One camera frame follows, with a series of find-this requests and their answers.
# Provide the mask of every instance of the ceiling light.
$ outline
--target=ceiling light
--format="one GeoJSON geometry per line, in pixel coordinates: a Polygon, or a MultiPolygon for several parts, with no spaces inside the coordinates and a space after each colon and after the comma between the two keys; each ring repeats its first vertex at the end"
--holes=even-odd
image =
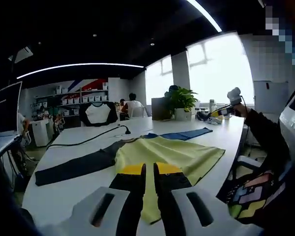
{"type": "Polygon", "coordinates": [[[21,75],[21,76],[17,77],[17,79],[20,79],[25,76],[32,75],[32,74],[35,74],[38,72],[42,72],[45,70],[52,70],[52,69],[57,69],[57,68],[62,68],[62,67],[79,66],[79,65],[117,65],[117,66],[144,68],[144,66],[141,66],[141,65],[129,65],[129,64],[119,64],[119,63],[77,63],[77,64],[68,64],[68,65],[58,65],[58,66],[48,67],[48,68],[41,69],[41,70],[36,70],[36,71],[30,72],[30,73],[27,73],[25,75],[21,75]]]}
{"type": "Polygon", "coordinates": [[[213,25],[213,27],[218,31],[222,32],[221,28],[217,22],[211,17],[211,15],[196,1],[196,0],[187,0],[191,5],[193,5],[198,11],[201,12],[204,17],[213,25]]]}

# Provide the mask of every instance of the bright window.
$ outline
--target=bright window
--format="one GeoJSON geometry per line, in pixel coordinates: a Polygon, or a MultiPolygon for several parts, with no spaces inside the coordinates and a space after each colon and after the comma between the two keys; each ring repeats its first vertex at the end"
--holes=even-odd
{"type": "Polygon", "coordinates": [[[236,33],[218,36],[188,47],[190,88],[201,103],[214,99],[228,104],[227,93],[241,90],[246,104],[254,104],[249,62],[236,33]]]}
{"type": "Polygon", "coordinates": [[[146,70],[147,105],[151,105],[152,98],[163,97],[169,86],[173,84],[171,56],[167,56],[148,66],[146,70]]]}

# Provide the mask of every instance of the bottle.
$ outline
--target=bottle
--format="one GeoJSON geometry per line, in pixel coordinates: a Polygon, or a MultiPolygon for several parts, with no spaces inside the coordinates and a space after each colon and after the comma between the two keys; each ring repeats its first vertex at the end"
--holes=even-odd
{"type": "Polygon", "coordinates": [[[215,105],[214,99],[210,100],[209,109],[210,109],[210,113],[212,113],[216,110],[216,105],[215,105]]]}

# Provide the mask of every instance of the white table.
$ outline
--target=white table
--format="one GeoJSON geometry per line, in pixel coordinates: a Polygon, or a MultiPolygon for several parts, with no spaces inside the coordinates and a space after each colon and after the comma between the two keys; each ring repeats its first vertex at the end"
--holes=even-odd
{"type": "MultiPolygon", "coordinates": [[[[73,158],[95,152],[122,138],[135,138],[149,132],[160,135],[207,127],[212,129],[213,132],[201,135],[188,142],[205,146],[214,146],[226,150],[216,165],[196,185],[199,188],[205,189],[211,195],[216,196],[226,180],[235,160],[244,119],[232,117],[230,120],[224,120],[222,125],[211,125],[198,120],[190,122],[153,121],[151,117],[126,120],[117,123],[128,126],[131,134],[125,135],[125,128],[120,128],[83,145],[73,147],[51,147],[38,163],[35,171],[44,170],[73,158]]],[[[116,127],[117,123],[102,127],[77,127],[66,129],[57,137],[54,144],[78,143],[110,128],[116,127]]],[[[37,226],[57,224],[70,217],[72,208],[76,203],[94,192],[98,187],[109,186],[114,177],[115,168],[109,167],[96,173],[38,187],[35,185],[35,176],[33,175],[24,195],[23,208],[27,209],[32,214],[37,226]]],[[[162,221],[150,226],[143,220],[140,220],[138,235],[156,236],[164,234],[165,231],[162,221]]]]}

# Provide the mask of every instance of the ceiling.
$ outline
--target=ceiling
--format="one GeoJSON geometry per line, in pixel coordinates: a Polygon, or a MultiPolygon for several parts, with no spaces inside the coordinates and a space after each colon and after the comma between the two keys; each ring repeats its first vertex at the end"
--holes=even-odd
{"type": "MultiPolygon", "coordinates": [[[[253,33],[265,27],[258,0],[197,0],[223,32],[253,33]]],[[[186,0],[114,0],[13,3],[0,6],[0,86],[23,74],[71,63],[148,66],[186,45],[218,34],[186,0]],[[12,65],[8,57],[28,46],[33,56],[12,65]]],[[[131,79],[144,69],[79,66],[44,71],[23,86],[81,78],[131,79]]]]}

